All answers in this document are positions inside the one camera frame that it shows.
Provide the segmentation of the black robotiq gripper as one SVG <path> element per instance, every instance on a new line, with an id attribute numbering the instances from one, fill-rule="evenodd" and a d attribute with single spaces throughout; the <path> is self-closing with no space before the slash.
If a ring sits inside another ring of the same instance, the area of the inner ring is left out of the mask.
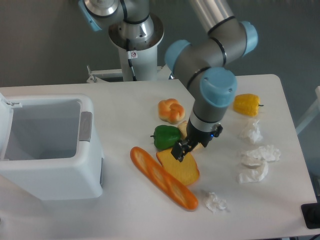
<path id="1" fill-rule="evenodd" d="M 213 138 L 217 138 L 222 131 L 223 127 L 220 123 L 214 124 L 213 130 L 202 131 L 197 129 L 189 120 L 186 127 L 187 140 L 178 140 L 173 145 L 171 154 L 176 160 L 182 162 L 188 151 L 191 152 L 194 150 L 198 144 L 201 144 L 205 148 L 208 143 Z"/>

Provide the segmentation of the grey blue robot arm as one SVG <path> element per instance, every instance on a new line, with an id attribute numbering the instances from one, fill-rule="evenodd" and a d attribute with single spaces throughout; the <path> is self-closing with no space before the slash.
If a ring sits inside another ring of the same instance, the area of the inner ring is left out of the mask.
<path id="1" fill-rule="evenodd" d="M 190 2 L 208 39 L 199 46 L 186 40 L 172 43 L 164 61 L 171 74 L 194 97 L 184 140 L 174 144 L 178 161 L 198 144 L 206 147 L 222 131 L 220 121 L 237 89 L 234 74 L 225 65 L 253 51 L 258 43 L 255 27 L 239 22 L 225 0 Z M 122 79 L 157 79 L 158 44 L 164 36 L 160 19 L 150 12 L 147 0 L 81 0 L 78 3 L 93 31 L 108 30 L 117 47 Z"/>

